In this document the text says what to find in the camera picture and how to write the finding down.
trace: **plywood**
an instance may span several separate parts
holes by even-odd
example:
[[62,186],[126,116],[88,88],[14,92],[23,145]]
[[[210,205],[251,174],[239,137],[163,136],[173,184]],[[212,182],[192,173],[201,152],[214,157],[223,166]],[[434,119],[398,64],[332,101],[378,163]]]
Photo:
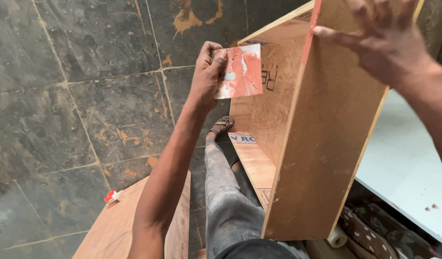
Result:
[[315,0],[312,0],[298,9],[284,15],[273,23],[266,25],[238,42],[239,46],[252,43],[279,44],[296,39],[309,32],[309,21],[314,8]]
[[[123,190],[121,201],[104,208],[80,244],[73,259],[126,259],[132,243],[132,226],[136,205],[148,177]],[[189,196],[191,173],[165,239],[165,258],[180,259],[188,255]]]
[[[358,29],[343,1],[316,1],[314,21],[343,31]],[[264,238],[330,236],[386,91],[357,62],[350,50],[308,38]]]
[[249,132],[277,165],[306,36],[261,47],[263,94],[253,97]]
[[262,207],[267,209],[276,170],[274,164],[248,132],[229,132],[229,138]]
[[250,130],[251,108],[254,96],[235,97],[231,99],[229,116],[235,119],[230,132],[248,132]]

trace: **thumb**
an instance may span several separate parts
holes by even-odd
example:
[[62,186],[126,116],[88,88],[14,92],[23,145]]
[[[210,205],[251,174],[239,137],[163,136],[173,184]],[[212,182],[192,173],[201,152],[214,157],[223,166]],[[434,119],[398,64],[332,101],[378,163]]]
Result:
[[225,50],[221,51],[220,55],[213,59],[210,65],[210,70],[216,74],[221,73],[227,63],[227,52]]

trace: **foot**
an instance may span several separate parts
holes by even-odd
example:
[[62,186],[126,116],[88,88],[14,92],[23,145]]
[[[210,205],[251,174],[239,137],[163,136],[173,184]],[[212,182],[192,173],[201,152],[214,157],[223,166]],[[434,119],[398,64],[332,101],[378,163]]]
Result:
[[227,132],[234,126],[234,119],[229,116],[220,118],[210,129],[205,138],[205,143],[209,140],[216,141],[224,132]]

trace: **grey pants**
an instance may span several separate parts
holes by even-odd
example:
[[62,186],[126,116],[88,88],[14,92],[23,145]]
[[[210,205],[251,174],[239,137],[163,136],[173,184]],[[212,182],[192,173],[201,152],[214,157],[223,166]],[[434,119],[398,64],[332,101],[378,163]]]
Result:
[[[236,243],[261,238],[265,212],[254,190],[247,187],[251,184],[246,173],[241,172],[236,179],[223,151],[211,140],[205,145],[205,166],[205,240],[207,259],[214,259]],[[308,259],[302,242],[278,243],[290,250],[296,258]]]

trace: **sandal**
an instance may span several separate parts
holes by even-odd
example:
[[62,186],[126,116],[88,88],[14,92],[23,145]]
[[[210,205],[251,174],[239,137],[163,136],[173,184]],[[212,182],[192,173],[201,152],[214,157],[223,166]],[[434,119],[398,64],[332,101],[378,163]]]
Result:
[[221,130],[217,130],[215,128],[211,128],[210,131],[214,132],[216,134],[215,141],[218,140],[221,135],[226,133],[228,130],[230,130],[234,126],[235,120],[231,116],[223,116],[221,117],[217,122],[215,122],[215,125],[218,125],[221,127]]

